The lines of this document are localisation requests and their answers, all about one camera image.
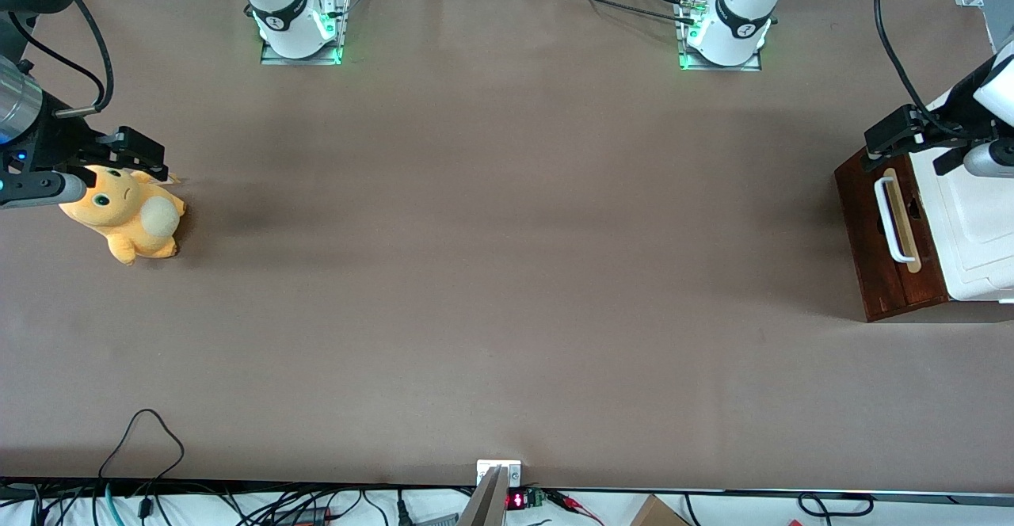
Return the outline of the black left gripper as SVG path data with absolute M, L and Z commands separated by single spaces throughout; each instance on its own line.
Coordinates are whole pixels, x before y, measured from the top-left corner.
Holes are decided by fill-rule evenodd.
M 997 59 L 994 55 L 955 83 L 941 96 L 942 105 L 931 108 L 923 101 L 923 114 L 916 106 L 902 105 L 866 129 L 861 169 L 870 173 L 899 155 L 948 147 L 933 161 L 936 176 L 946 176 L 959 168 L 971 176 L 984 176 L 977 168 L 979 151 L 982 144 L 988 150 L 1002 150 L 1002 122 L 977 103 L 974 93 L 986 82 Z

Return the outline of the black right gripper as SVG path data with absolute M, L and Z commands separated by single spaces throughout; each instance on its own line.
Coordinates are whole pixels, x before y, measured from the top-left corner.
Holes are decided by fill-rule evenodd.
M 119 169 L 140 171 L 170 183 L 166 148 L 129 126 L 111 134 L 94 131 L 82 118 L 60 119 L 65 104 L 50 93 L 2 100 L 2 193 L 60 194 L 69 176 L 87 186 L 120 180 Z

